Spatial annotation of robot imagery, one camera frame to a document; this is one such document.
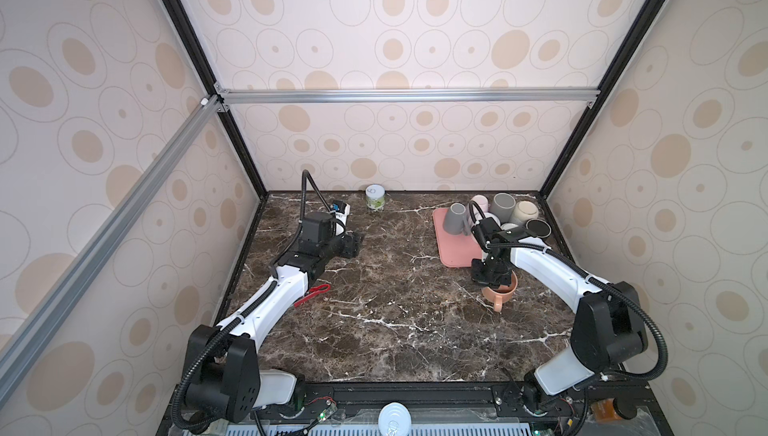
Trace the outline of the peach cream speckled mug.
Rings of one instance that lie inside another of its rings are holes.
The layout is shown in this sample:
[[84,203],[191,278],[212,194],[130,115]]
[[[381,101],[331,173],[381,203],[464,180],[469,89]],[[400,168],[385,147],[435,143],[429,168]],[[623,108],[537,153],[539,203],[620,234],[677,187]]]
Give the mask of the peach cream speckled mug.
[[509,284],[500,285],[496,289],[486,286],[482,288],[481,293],[483,297],[492,304],[493,310],[496,313],[500,313],[503,309],[503,305],[511,300],[514,296],[517,286],[517,275],[515,272],[512,272],[510,275]]

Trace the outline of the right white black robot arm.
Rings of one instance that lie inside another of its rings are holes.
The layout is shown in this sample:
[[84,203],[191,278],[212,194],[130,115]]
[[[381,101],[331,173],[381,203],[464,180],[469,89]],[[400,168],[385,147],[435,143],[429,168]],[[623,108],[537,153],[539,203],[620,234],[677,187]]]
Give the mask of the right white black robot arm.
[[469,229],[483,252],[471,264],[475,283],[506,291],[522,270],[574,313],[568,346],[527,373],[519,385],[519,398],[530,414],[546,413],[552,400],[603,375],[651,381],[663,374],[669,362],[667,342],[633,285],[598,277],[548,246],[551,227],[541,219],[504,229],[477,202],[470,202],[468,211]]

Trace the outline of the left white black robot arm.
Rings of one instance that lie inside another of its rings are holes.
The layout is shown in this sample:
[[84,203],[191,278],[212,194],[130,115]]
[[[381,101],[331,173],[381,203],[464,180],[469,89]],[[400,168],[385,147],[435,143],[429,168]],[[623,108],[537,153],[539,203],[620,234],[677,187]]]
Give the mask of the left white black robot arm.
[[201,434],[218,420],[239,423],[267,406],[303,410],[302,377],[261,369],[258,352],[282,316],[309,297],[329,262],[360,252],[362,235],[347,228],[349,204],[320,201],[320,211],[300,210],[296,232],[270,261],[264,285],[231,315],[215,325],[201,324],[190,335],[170,400],[176,428]]

